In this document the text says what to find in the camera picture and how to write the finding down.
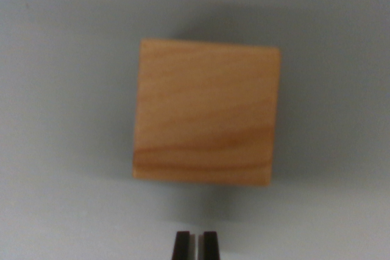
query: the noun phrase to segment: wood grain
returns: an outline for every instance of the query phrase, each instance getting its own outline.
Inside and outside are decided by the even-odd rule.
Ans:
[[[133,176],[269,184],[279,50],[150,39],[140,51]]]

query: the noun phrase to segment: gray background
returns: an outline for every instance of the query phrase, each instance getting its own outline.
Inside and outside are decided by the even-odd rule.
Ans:
[[[131,178],[143,37],[282,50],[268,188]],[[0,259],[388,259],[390,0],[0,0]]]

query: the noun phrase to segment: wooden cube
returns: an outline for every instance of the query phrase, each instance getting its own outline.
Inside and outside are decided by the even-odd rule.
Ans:
[[[143,40],[133,176],[269,184],[279,72],[273,47]]]

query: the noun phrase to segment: white surface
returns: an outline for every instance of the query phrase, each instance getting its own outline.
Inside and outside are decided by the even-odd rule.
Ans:
[[[280,46],[274,179],[131,179],[142,37]],[[0,0],[0,259],[388,259],[390,0]]]

